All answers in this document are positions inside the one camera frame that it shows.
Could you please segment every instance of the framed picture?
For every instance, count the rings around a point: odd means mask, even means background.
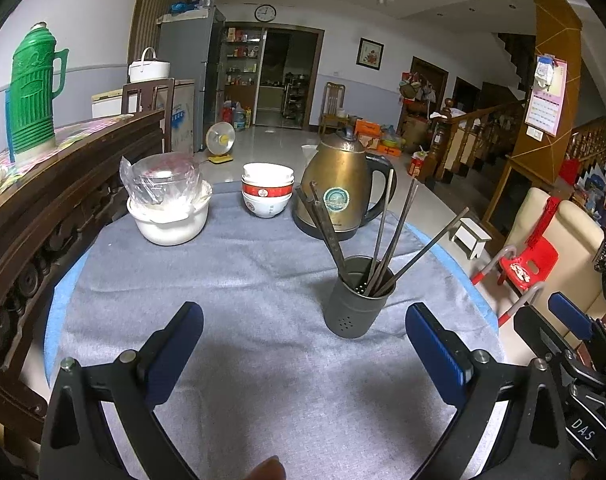
[[[359,43],[359,55],[356,58],[356,64],[378,70],[381,68],[381,58],[383,57],[383,44],[376,41],[361,38]]]

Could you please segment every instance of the grey metal cup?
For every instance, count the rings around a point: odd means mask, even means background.
[[[385,306],[387,298],[397,288],[395,283],[388,293],[380,298],[368,298],[354,290],[354,287],[367,278],[371,261],[370,256],[346,258],[345,268],[350,277],[350,283],[345,283],[337,276],[332,293],[323,306],[325,324],[339,337],[354,339],[364,335]],[[385,269],[382,283],[392,276],[392,271]]]

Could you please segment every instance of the doorway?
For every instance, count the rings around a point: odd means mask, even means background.
[[[436,94],[435,109],[440,110],[445,95],[445,85],[448,83],[448,72],[418,57],[412,58],[411,72],[418,72],[432,85]]]
[[[481,89],[468,83],[460,77],[456,78],[454,83],[454,92],[452,93],[452,101],[454,101],[454,108],[463,110],[466,114],[474,111],[478,94]]]
[[[267,30],[256,99],[257,126],[303,127],[316,50],[313,32]]]

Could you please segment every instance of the screw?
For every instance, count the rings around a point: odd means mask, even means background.
[[[540,357],[536,357],[536,358],[532,359],[530,364],[534,365],[534,368],[536,368],[537,370],[540,370],[542,372],[547,370],[547,363],[545,362],[545,360],[541,359]]]
[[[124,350],[119,355],[119,361],[122,363],[131,363],[137,358],[137,353],[135,350]]]
[[[77,360],[74,357],[65,357],[61,360],[61,368],[66,372],[71,372],[76,364]]]
[[[474,358],[474,361],[476,361],[477,363],[485,364],[485,363],[490,362],[490,354],[486,350],[474,350],[472,352],[472,357]]]

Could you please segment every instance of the water bottle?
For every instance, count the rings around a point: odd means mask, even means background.
[[[10,82],[10,133],[17,161],[54,147],[52,100],[65,85],[68,49],[54,51],[57,41],[43,22],[34,25],[14,51]],[[59,88],[52,91],[54,60],[61,59]]]

